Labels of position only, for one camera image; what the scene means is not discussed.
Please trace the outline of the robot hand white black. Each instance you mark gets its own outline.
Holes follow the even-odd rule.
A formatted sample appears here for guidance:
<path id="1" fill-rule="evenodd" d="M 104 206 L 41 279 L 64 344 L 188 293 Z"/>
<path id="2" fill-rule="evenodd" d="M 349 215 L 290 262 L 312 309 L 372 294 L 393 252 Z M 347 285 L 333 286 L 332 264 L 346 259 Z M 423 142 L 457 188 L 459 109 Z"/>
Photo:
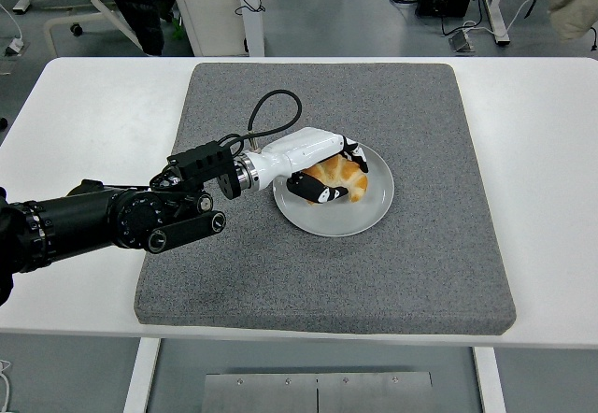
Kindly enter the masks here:
<path id="1" fill-rule="evenodd" d="M 368 166 L 359 143 L 321 129 L 303 128 L 245 156 L 253 191 L 283 177 L 289 192 L 324 204 L 345 195 L 358 202 L 368 188 Z"/>

